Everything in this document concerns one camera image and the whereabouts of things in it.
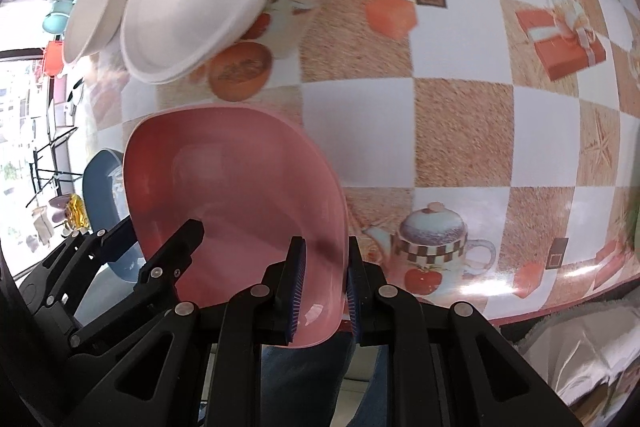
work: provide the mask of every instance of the screw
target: screw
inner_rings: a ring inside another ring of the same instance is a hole
[[[194,309],[196,309],[196,306],[194,306],[192,302],[181,302],[175,307],[175,314],[180,315],[180,317],[186,317],[187,315],[191,315]]]
[[[453,306],[453,311],[456,312],[456,315],[460,315],[461,317],[469,317],[474,312],[474,309],[468,302],[458,302]]]
[[[257,284],[253,288],[251,288],[251,295],[254,297],[266,297],[269,295],[271,288],[264,284]]]
[[[390,299],[398,295],[398,288],[396,288],[395,286],[391,286],[390,284],[385,284],[384,286],[380,286],[380,288],[378,288],[378,293],[381,297]]]

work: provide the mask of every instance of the gift ribbon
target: gift ribbon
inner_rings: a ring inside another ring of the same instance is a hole
[[[529,40],[543,42],[556,37],[575,39],[587,53],[589,67],[595,66],[596,55],[591,45],[596,41],[596,35],[582,5],[577,0],[555,0],[549,13],[554,17],[555,24],[530,28],[527,32]]]

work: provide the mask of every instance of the blue jeans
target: blue jeans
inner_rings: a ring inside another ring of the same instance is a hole
[[[354,349],[351,333],[342,332],[305,349],[265,347],[260,427],[329,427]],[[373,376],[348,427],[386,426],[387,358],[387,347],[379,347]]]

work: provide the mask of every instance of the checkered tablecloth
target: checkered tablecloth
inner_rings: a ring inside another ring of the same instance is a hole
[[[557,81],[515,15],[548,0],[415,6],[418,25],[397,41],[370,29],[368,1],[324,0],[299,49],[276,60],[247,101],[302,124],[322,148],[363,254],[381,255],[367,227],[394,233],[412,210],[439,201],[498,255],[487,275],[434,293],[437,304],[462,298],[511,320],[636,277],[640,89],[628,54],[640,0],[578,0],[607,57]],[[157,111],[217,100],[206,65],[163,86],[130,78],[117,38],[94,64],[90,152],[123,150]],[[562,238],[564,256],[552,251]],[[482,261],[483,251],[468,255]],[[613,258],[622,268],[607,279]],[[523,280],[532,285],[524,293],[515,289]]]

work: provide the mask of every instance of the pink bowl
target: pink bowl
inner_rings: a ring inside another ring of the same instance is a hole
[[[124,157],[133,226],[146,259],[190,217],[205,237],[178,281],[180,299],[225,302],[306,239],[298,331],[307,347],[337,331],[348,259],[346,202],[337,177],[302,129],[245,105],[201,105],[155,115]]]

